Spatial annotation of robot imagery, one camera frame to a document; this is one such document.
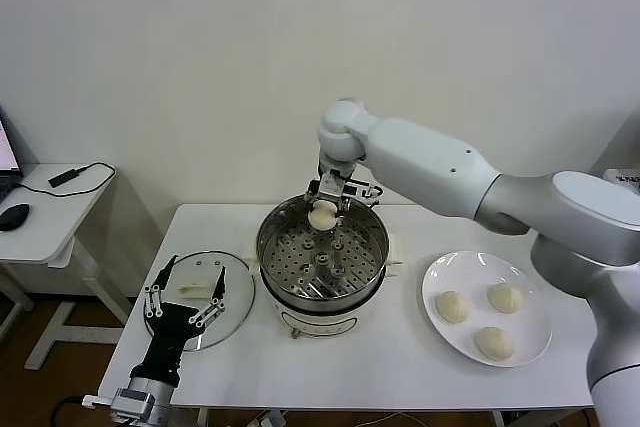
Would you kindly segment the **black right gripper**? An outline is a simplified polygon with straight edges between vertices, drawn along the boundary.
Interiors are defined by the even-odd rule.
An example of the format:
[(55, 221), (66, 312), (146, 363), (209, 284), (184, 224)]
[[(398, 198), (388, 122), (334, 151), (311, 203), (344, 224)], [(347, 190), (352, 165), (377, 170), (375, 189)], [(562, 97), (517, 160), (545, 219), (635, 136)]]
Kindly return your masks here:
[(338, 214), (344, 215), (346, 214), (351, 206), (351, 199), (349, 197), (343, 196), (342, 192), (327, 192), (327, 191), (319, 191), (319, 180), (312, 179), (309, 182), (307, 190), (304, 194), (304, 199), (306, 202), (315, 202), (317, 198), (319, 200), (331, 202), (338, 206)]

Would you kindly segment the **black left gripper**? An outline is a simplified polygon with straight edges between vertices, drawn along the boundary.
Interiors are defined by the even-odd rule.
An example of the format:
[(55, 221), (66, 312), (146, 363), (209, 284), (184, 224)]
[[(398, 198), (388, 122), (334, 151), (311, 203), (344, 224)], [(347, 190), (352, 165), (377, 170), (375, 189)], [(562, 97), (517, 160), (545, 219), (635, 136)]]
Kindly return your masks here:
[(149, 320), (152, 339), (141, 364), (135, 366), (130, 378), (144, 378), (177, 387), (180, 381), (178, 369), (185, 344), (200, 335), (226, 309), (226, 267), (223, 266), (208, 303), (197, 308), (162, 303), (162, 292), (166, 288), (172, 270), (178, 260), (174, 255), (158, 272), (155, 280), (144, 287), (144, 316)]

